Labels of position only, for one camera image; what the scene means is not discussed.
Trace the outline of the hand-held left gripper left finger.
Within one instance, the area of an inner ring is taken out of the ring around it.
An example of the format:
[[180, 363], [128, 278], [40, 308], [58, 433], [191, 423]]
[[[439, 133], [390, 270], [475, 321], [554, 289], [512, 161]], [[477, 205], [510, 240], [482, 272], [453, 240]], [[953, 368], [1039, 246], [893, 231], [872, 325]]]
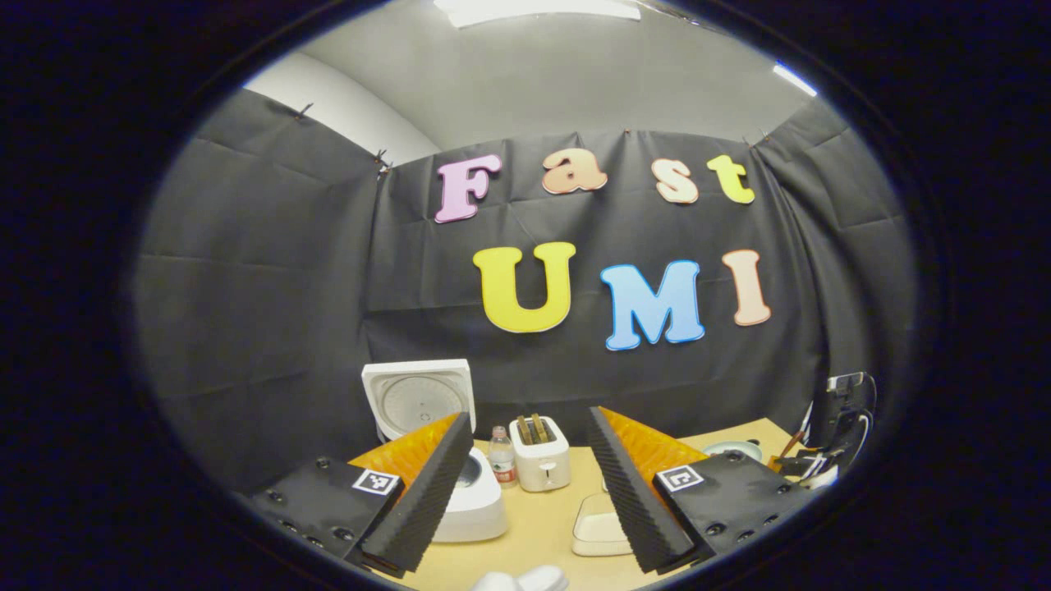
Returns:
[[469, 413], [452, 413], [353, 460], [316, 457], [246, 501], [335, 561], [400, 579], [421, 563], [472, 448]]

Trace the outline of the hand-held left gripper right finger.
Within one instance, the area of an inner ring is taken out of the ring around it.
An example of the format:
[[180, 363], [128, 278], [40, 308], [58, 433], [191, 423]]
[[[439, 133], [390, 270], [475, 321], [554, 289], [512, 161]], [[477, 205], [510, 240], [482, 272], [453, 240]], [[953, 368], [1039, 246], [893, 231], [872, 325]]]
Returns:
[[703, 454], [601, 406], [590, 449], [643, 572], [736, 552], [791, 519], [815, 491], [739, 451]]

